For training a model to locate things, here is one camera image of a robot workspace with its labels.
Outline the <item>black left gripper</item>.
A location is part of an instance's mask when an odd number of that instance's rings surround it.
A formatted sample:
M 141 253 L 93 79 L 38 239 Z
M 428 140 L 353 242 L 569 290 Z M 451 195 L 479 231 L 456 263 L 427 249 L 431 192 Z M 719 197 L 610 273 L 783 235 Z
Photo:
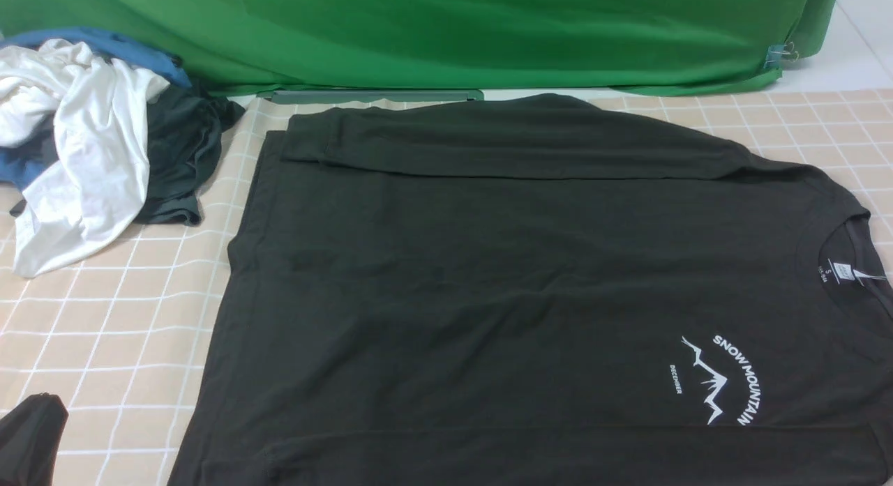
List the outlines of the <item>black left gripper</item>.
M 69 413 L 54 394 L 28 396 L 1 419 L 1 484 L 51 485 Z

